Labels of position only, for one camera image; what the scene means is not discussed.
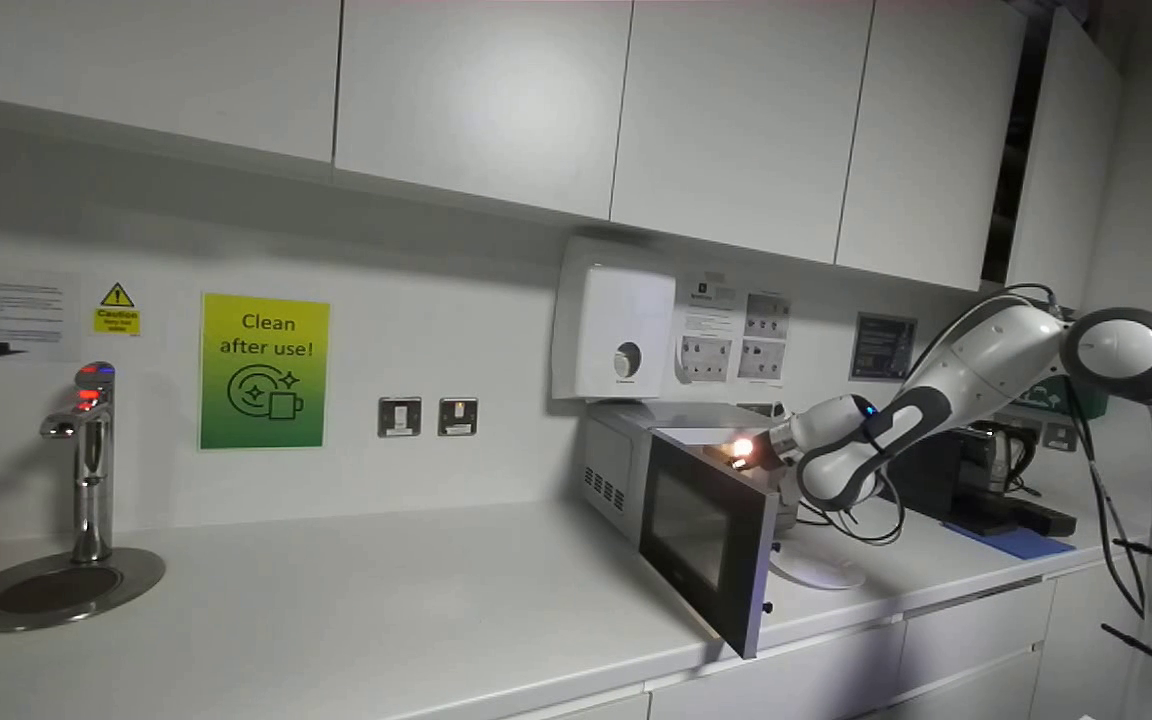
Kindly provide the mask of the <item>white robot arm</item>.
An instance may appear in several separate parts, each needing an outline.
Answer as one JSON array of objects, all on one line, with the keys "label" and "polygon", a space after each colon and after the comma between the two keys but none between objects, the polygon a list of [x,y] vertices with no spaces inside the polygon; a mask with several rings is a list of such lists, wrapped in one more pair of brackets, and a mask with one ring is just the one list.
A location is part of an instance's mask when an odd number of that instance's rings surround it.
[{"label": "white robot arm", "polygon": [[[1027,301],[969,309],[933,341],[927,361],[911,369],[891,405],[835,401],[793,425],[794,483],[814,509],[845,511],[889,460],[998,413],[1052,369],[1152,413],[1152,311],[1099,309],[1059,320]],[[1127,542],[1127,555],[1152,559],[1152,533],[1143,542]],[[1152,654],[1152,566],[1140,625],[1140,653]]]}]

